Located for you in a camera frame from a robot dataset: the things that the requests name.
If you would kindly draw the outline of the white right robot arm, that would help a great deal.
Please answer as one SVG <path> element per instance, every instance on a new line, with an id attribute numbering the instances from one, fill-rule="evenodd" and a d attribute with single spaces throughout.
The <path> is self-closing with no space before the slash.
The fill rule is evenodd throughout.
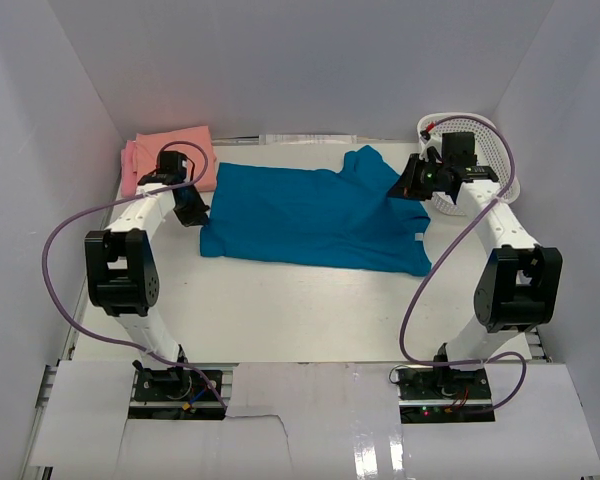
<path id="1" fill-rule="evenodd" d="M 478 236 L 487 255 L 471 319 L 428 363 L 437 368 L 431 374 L 433 390 L 452 399 L 468 385 L 464 370 L 504 358 L 500 349 L 505 343 L 552 319 L 563 257 L 557 248 L 541 245 L 518 221 L 504 199 L 512 181 L 479 163 L 473 133 L 422 131 L 421 139 L 421 151 L 409 157 L 388 197 L 424 201 L 441 194 L 469 219 L 433 272 L 470 233 Z"/>

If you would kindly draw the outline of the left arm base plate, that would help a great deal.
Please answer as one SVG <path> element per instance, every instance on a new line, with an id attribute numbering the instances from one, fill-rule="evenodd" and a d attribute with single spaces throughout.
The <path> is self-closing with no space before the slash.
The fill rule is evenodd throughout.
<path id="1" fill-rule="evenodd" d="M 216 421 L 225 418 L 207 382 L 196 372 L 137 367 L 128 409 L 133 420 Z"/>

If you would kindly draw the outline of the folded pink t shirt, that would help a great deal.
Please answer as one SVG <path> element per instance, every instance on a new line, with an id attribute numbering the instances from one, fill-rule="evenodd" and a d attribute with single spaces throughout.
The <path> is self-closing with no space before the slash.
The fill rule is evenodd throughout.
<path id="1" fill-rule="evenodd" d="M 120 152 L 121 164 L 121 180 L 120 180 L 120 195 L 123 198 L 132 197 L 135 195 L 137 186 L 137 166 L 135 162 L 134 141 L 128 140 L 124 148 Z"/>

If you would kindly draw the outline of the blue t shirt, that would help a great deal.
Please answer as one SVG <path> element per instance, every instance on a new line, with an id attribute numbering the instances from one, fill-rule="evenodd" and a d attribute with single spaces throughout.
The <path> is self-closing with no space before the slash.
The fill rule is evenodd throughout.
<path id="1" fill-rule="evenodd" d="M 223 163 L 200 254 L 424 277 L 430 217 L 389 197 L 398 179 L 370 146 L 347 152 L 340 171 Z"/>

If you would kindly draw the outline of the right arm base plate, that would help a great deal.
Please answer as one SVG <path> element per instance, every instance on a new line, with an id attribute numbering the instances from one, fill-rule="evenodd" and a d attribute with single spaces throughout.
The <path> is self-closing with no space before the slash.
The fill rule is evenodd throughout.
<path id="1" fill-rule="evenodd" d="M 486 370 L 395 366 L 388 375 L 397 387 L 403 425 L 491 423 L 495 421 Z"/>

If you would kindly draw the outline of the white perforated plastic basket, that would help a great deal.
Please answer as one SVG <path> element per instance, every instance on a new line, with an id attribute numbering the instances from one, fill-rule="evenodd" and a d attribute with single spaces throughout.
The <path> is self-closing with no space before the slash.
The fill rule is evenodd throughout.
<path id="1" fill-rule="evenodd" d="M 511 177 L 509 156 L 501 139 L 492 129 L 496 129 L 491 120 L 475 113 L 444 112 L 433 113 L 422 117 L 416 127 L 416 133 L 419 136 L 419 149 L 421 157 L 426 158 L 427 142 L 420 136 L 420 132 L 425 130 L 432 123 L 436 123 L 447 117 L 454 117 L 452 120 L 443 122 L 442 125 L 434 127 L 429 135 L 432 137 L 431 146 L 436 146 L 438 151 L 441 146 L 441 136 L 444 133 L 472 132 L 475 140 L 475 154 L 477 164 L 490 167 L 497 175 L 500 183 L 505 185 Z M 516 177 L 509 189 L 503 196 L 503 201 L 513 203 L 520 194 L 520 184 Z M 464 216 L 464 213 L 455 206 L 448 195 L 436 193 L 433 196 L 433 204 L 441 213 L 450 216 Z"/>

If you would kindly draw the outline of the white paper sheet at back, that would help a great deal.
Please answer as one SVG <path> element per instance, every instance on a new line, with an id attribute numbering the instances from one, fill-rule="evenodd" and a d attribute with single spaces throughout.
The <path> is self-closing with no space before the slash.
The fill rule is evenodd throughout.
<path id="1" fill-rule="evenodd" d="M 357 143 L 356 135 L 343 134 L 262 134 L 260 145 L 350 145 Z"/>

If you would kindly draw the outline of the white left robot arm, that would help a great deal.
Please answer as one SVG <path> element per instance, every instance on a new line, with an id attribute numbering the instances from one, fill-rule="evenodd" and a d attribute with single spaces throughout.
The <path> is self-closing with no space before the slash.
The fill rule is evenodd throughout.
<path id="1" fill-rule="evenodd" d="M 209 207 L 188 172 L 190 159 L 178 151 L 158 154 L 156 168 L 139 181 L 141 196 L 106 229 L 84 241 L 89 298 L 118 321 L 131 341 L 146 349 L 134 367 L 168 398 L 179 399 L 191 387 L 184 350 L 162 320 L 156 303 L 160 281 L 150 240 L 167 214 L 185 227 L 205 226 Z"/>

